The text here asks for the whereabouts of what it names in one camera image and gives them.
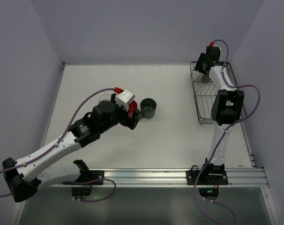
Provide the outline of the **red mug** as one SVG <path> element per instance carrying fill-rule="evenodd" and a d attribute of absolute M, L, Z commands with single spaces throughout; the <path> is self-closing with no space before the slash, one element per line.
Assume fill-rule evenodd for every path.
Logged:
<path fill-rule="evenodd" d="M 135 100 L 133 100 L 128 108 L 128 117 L 129 118 L 133 118 L 136 116 L 136 110 L 137 110 L 137 102 Z"/>

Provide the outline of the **clear faceted glass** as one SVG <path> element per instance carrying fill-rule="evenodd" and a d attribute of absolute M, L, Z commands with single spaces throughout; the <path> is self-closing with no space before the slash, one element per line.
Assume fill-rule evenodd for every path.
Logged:
<path fill-rule="evenodd" d="M 98 102 L 100 103 L 102 101 L 111 101 L 111 96 L 111 94 L 105 93 L 99 97 Z"/>

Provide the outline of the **dark teal mug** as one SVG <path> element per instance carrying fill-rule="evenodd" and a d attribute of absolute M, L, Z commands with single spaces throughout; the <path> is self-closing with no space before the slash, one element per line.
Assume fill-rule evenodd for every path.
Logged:
<path fill-rule="evenodd" d="M 143 117 L 146 119 L 151 119 L 155 116 L 157 103 L 152 98 L 145 98 L 141 101 L 140 108 L 143 112 Z"/>

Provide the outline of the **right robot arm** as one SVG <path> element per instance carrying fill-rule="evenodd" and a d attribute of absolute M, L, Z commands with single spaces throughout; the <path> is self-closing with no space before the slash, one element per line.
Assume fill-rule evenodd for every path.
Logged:
<path fill-rule="evenodd" d="M 231 82 L 225 62 L 220 62 L 221 50 L 211 42 L 206 52 L 201 53 L 195 70 L 207 75 L 217 90 L 211 108 L 211 118 L 214 122 L 214 134 L 211 149 L 202 168 L 195 175 L 197 185 L 227 185 L 225 171 L 225 153 L 232 126 L 241 116 L 244 92 L 234 87 Z"/>

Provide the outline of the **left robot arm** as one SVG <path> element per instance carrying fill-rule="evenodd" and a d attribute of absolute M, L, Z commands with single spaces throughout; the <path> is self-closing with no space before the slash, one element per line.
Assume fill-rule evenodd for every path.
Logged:
<path fill-rule="evenodd" d="M 100 101 L 81 119 L 72 119 L 56 140 L 20 159 L 11 157 L 2 162 L 4 179 L 16 203 L 31 198 L 40 188 L 57 183 L 88 183 L 88 167 L 75 160 L 62 169 L 50 169 L 58 160 L 98 140 L 104 132 L 120 124 L 135 129 L 142 117 L 135 95 L 122 90 Z"/>

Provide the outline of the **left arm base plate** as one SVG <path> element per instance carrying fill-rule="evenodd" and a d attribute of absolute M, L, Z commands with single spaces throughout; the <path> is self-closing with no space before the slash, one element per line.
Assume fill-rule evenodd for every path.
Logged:
<path fill-rule="evenodd" d="M 72 181 L 71 184 L 76 185 L 103 185 L 105 172 L 103 170 L 89 170 L 81 173 L 78 179 Z"/>

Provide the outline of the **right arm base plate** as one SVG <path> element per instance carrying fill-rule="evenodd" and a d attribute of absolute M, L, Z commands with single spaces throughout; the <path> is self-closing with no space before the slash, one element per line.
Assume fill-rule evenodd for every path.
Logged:
<path fill-rule="evenodd" d="M 224 165 L 209 164 L 202 171 L 196 165 L 186 171 L 188 185 L 228 185 L 229 181 Z"/>

